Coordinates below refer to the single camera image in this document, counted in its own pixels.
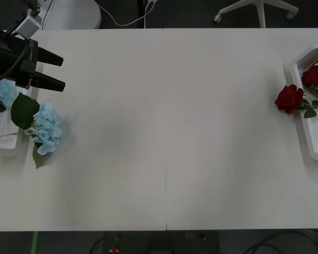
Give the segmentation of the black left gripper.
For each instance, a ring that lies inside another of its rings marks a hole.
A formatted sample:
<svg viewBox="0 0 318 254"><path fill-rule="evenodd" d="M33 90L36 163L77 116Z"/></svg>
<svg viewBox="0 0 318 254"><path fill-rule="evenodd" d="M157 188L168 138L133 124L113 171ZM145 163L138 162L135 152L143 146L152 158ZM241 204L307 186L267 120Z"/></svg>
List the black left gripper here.
<svg viewBox="0 0 318 254"><path fill-rule="evenodd" d="M65 83L61 80L37 72L37 61L54 66L62 66L64 59L44 48L38 47L37 41L29 40L28 50L21 61L16 75L16 86L24 89L29 89L29 87L32 86L40 89L63 92Z"/></svg>

